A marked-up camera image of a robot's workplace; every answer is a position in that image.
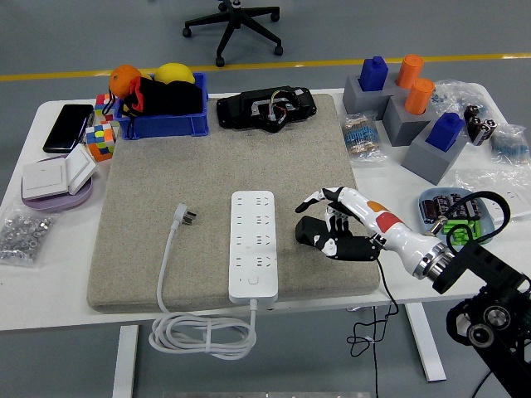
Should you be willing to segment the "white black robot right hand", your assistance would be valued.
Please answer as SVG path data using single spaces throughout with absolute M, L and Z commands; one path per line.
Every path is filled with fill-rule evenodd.
M 376 260 L 380 250 L 397 253 L 409 274 L 436 279 L 447 248 L 433 235 L 413 231 L 378 202 L 349 187 L 323 188 L 304 199 L 297 213 L 323 200 L 324 219 L 304 216 L 295 227 L 299 243 L 313 246 L 333 260 Z

